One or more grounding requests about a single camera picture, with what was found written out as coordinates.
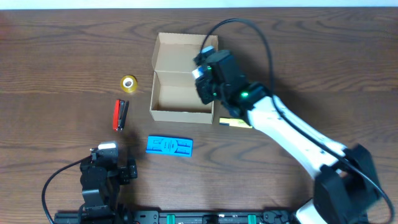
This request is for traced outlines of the yellow highlighter marker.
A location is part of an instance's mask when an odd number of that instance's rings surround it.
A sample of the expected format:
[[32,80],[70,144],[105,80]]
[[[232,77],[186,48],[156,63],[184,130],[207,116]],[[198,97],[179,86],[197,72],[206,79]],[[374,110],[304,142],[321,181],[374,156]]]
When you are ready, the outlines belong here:
[[242,119],[237,119],[237,118],[222,118],[221,117],[219,119],[219,124],[220,125],[224,125],[224,126],[237,127],[237,128],[249,128],[249,129],[252,129],[252,126],[248,125]]

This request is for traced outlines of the blue plastic tray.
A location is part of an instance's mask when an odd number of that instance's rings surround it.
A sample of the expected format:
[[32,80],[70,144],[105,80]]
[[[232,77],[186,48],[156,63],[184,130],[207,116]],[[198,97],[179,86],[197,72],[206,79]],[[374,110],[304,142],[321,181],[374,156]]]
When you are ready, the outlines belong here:
[[192,157],[193,140],[166,136],[148,136],[146,153]]

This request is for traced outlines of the brown cardboard box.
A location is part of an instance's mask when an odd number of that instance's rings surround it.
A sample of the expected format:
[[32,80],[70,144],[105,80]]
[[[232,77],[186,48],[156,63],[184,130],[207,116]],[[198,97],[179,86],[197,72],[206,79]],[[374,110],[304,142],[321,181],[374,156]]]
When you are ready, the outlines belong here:
[[211,124],[214,104],[204,105],[192,75],[201,45],[218,48],[218,37],[158,33],[152,55],[154,79],[149,111],[155,121]]

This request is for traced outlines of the red black stapler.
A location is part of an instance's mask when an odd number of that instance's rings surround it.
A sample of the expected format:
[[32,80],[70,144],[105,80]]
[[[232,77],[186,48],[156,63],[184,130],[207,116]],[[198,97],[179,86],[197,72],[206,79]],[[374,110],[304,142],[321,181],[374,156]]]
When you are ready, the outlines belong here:
[[122,131],[125,126],[129,101],[116,100],[113,112],[113,130]]

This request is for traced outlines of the yellow tape roll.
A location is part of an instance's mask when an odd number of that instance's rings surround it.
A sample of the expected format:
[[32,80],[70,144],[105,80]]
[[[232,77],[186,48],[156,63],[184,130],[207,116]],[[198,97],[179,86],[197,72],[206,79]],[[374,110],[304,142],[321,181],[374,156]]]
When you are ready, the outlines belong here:
[[137,80],[132,75],[125,75],[120,81],[121,89],[126,93],[133,93],[137,89]]

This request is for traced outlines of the small white blue box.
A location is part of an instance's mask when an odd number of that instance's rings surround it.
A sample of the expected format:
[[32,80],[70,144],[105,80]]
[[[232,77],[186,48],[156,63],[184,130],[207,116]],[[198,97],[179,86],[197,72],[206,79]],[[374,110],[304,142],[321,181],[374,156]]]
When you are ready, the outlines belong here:
[[199,66],[192,72],[193,78],[196,80],[204,75],[203,67]]

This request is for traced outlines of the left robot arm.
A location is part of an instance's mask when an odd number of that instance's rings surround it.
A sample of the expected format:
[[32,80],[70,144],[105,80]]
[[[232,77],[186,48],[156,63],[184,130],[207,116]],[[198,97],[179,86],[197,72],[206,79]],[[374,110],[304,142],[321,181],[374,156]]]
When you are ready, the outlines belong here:
[[91,161],[80,165],[80,170],[85,218],[116,218],[122,211],[118,204],[120,186],[137,178],[135,159],[130,157],[125,166],[119,166],[117,157],[93,156]]

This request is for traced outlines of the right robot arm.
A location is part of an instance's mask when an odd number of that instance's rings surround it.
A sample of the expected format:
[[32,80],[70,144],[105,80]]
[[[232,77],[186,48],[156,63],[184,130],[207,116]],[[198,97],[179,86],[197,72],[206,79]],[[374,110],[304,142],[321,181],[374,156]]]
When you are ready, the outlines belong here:
[[229,50],[202,50],[192,72],[204,104],[218,100],[234,118],[264,133],[314,180],[313,197],[294,216],[299,223],[364,223],[382,193],[370,152],[329,139],[285,107],[263,84],[249,82]]

